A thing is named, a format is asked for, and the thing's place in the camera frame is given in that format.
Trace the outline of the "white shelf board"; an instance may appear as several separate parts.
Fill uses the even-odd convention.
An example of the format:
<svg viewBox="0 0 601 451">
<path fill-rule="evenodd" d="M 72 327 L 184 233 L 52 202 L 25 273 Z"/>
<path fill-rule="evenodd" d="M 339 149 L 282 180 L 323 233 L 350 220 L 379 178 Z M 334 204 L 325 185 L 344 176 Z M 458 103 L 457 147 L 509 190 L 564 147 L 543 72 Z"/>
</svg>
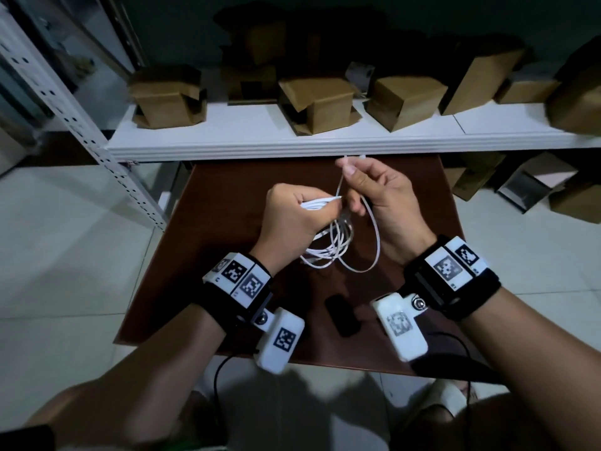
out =
<svg viewBox="0 0 601 451">
<path fill-rule="evenodd" d="M 211 103 L 191 127 L 137 128 L 128 108 L 106 145 L 121 162 L 304 158 L 317 156 L 601 148 L 601 137 L 552 128 L 541 104 L 484 106 L 388 132 L 354 102 L 362 118 L 329 132 L 297 136 L 277 105 Z"/>
</svg>

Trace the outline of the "small white packet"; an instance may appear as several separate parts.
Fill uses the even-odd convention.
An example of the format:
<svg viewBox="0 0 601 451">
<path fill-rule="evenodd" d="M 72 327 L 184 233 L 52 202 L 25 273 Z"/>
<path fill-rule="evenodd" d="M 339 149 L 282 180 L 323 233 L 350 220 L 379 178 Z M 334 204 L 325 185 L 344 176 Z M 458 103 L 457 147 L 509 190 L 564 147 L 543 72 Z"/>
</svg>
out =
<svg viewBox="0 0 601 451">
<path fill-rule="evenodd" d="M 357 89 L 361 97 L 365 97 L 370 88 L 375 66 L 362 62 L 350 62 L 345 71 L 345 78 Z"/>
</svg>

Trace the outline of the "person's right hand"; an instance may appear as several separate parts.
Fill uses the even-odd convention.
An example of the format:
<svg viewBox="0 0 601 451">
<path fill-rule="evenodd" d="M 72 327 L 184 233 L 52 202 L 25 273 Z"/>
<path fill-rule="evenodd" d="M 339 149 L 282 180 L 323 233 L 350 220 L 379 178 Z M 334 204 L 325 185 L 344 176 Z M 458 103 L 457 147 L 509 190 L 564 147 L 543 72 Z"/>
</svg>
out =
<svg viewBox="0 0 601 451">
<path fill-rule="evenodd" d="M 371 202 L 377 222 L 382 251 L 402 267 L 430 248 L 437 237 L 426 224 L 410 180 L 382 163 L 378 181 L 349 183 L 347 203 L 352 212 L 364 216 Z"/>
</svg>

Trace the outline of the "open carton with grey inside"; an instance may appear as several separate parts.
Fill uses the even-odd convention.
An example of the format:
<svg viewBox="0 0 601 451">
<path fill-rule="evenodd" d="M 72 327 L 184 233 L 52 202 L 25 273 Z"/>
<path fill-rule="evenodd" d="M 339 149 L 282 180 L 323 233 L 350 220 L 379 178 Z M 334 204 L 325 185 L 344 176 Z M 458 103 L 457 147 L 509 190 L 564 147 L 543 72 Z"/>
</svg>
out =
<svg viewBox="0 0 601 451">
<path fill-rule="evenodd" d="M 495 189 L 495 194 L 524 215 L 552 193 L 562 190 L 577 173 L 575 166 L 544 151 L 520 164 Z"/>
</svg>

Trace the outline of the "flat brown carton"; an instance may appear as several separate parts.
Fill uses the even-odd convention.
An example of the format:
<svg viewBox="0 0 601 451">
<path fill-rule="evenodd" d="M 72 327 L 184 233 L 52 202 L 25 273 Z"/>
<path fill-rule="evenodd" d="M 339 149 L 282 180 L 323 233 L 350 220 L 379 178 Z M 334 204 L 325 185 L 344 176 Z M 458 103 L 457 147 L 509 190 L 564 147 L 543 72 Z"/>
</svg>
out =
<svg viewBox="0 0 601 451">
<path fill-rule="evenodd" d="M 440 156 L 452 193 L 469 201 L 489 181 L 507 154 L 498 151 L 443 153 Z"/>
</svg>

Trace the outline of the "person's right forearm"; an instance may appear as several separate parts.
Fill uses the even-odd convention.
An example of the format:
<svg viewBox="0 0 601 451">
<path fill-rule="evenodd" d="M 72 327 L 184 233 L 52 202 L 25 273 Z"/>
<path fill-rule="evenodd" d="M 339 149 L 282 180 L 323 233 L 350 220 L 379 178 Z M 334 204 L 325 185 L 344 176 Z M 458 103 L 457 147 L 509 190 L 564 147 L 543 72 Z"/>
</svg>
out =
<svg viewBox="0 0 601 451">
<path fill-rule="evenodd" d="M 601 451 L 601 352 L 500 288 L 459 322 L 565 451 Z"/>
</svg>

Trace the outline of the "black left wristband with markers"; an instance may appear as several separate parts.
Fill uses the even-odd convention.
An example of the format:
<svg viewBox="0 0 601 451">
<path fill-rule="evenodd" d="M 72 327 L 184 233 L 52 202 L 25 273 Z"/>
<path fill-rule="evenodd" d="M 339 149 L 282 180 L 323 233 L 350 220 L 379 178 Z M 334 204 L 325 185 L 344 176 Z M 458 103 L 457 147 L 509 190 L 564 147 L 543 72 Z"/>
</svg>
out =
<svg viewBox="0 0 601 451">
<path fill-rule="evenodd" d="M 226 334 L 251 324 L 272 297 L 272 275 L 249 254 L 230 252 L 202 278 L 199 297 L 203 308 Z"/>
</svg>

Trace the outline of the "small black device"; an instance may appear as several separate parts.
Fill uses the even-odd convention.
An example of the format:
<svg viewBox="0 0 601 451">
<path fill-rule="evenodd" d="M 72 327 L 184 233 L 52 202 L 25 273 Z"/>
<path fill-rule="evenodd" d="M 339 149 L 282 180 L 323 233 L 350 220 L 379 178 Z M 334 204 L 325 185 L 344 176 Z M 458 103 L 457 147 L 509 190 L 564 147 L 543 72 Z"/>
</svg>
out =
<svg viewBox="0 0 601 451">
<path fill-rule="evenodd" d="M 349 338 L 361 330 L 361 322 L 356 317 L 353 307 L 345 296 L 332 295 L 325 299 L 324 304 L 341 337 Z"/>
</svg>

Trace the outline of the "white slipper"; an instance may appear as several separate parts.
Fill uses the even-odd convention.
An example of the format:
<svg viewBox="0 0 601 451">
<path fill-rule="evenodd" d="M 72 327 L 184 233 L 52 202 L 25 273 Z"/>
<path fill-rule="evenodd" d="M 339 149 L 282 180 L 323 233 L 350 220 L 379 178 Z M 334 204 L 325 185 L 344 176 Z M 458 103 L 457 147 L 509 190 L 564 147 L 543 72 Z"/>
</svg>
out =
<svg viewBox="0 0 601 451">
<path fill-rule="evenodd" d="M 417 418 L 427 411 L 443 411 L 444 418 L 454 419 L 472 403 L 478 401 L 477 391 L 471 382 L 450 379 L 436 379 L 417 398 L 409 417 Z"/>
</svg>

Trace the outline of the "white perforated shelf post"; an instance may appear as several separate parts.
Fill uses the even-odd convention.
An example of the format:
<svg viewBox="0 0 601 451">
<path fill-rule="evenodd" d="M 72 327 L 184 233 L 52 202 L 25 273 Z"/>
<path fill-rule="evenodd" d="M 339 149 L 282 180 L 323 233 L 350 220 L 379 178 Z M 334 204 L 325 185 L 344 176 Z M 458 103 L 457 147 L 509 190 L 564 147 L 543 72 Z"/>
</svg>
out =
<svg viewBox="0 0 601 451">
<path fill-rule="evenodd" d="M 94 160 L 110 173 L 141 212 L 164 231 L 167 227 L 164 211 L 138 177 L 111 155 L 106 136 L 34 46 L 4 1 L 0 1 L 0 54 Z"/>
</svg>

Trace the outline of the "row of cardboard boxes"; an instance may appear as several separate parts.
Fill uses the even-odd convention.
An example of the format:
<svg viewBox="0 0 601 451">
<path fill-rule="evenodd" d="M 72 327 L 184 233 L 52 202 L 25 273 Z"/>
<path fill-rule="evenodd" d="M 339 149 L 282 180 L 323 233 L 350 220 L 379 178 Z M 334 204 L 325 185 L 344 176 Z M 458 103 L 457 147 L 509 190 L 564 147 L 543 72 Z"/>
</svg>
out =
<svg viewBox="0 0 601 451">
<path fill-rule="evenodd" d="M 126 0 L 149 68 L 219 65 L 229 105 L 277 104 L 297 136 L 365 110 L 392 133 L 495 101 L 601 134 L 601 0 Z M 365 97 L 350 62 L 375 66 Z"/>
</svg>

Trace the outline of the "black right wristband with markers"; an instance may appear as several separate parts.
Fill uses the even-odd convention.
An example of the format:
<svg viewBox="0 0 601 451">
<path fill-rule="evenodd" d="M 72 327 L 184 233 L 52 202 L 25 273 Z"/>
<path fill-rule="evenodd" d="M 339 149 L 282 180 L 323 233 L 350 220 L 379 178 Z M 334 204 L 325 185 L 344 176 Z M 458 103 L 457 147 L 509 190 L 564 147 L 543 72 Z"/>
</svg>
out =
<svg viewBox="0 0 601 451">
<path fill-rule="evenodd" d="M 418 295 L 428 306 L 455 322 L 470 316 L 501 289 L 485 259 L 458 236 L 439 235 L 433 246 L 403 271 L 398 293 Z"/>
</svg>

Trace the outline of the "black wristband with markers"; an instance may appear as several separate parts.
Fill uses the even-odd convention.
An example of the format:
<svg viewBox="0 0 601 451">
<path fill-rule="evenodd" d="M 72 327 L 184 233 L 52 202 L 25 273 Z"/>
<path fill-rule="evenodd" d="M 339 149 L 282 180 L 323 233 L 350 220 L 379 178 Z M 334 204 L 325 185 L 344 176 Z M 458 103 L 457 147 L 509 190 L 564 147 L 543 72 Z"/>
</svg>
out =
<svg viewBox="0 0 601 451">
<path fill-rule="evenodd" d="M 203 308 L 226 334 L 251 324 L 272 297 L 272 275 L 249 254 L 230 252 L 202 278 L 199 297 Z"/>
<path fill-rule="evenodd" d="M 433 246 L 403 271 L 398 293 L 418 295 L 428 306 L 455 322 L 470 316 L 501 289 L 485 259 L 458 236 L 439 235 Z"/>
</svg>

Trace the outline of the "person's left forearm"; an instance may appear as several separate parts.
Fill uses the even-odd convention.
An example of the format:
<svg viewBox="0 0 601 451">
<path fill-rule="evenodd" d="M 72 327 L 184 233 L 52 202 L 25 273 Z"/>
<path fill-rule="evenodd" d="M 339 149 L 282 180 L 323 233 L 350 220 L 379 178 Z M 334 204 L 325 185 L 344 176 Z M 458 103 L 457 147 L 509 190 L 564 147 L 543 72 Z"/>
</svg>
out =
<svg viewBox="0 0 601 451">
<path fill-rule="evenodd" d="M 165 440 L 226 337 L 191 304 L 104 375 L 71 386 L 26 426 L 47 424 L 56 449 L 136 449 Z"/>
</svg>

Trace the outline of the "closed brown carton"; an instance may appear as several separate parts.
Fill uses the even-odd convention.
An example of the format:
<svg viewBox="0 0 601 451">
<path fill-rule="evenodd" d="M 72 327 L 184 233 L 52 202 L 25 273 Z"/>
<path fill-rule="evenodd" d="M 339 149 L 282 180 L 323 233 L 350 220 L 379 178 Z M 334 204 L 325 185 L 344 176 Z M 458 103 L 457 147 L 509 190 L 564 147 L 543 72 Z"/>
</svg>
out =
<svg viewBox="0 0 601 451">
<path fill-rule="evenodd" d="M 549 207 L 565 216 L 601 224 L 601 175 L 576 174 L 550 195 Z"/>
</svg>

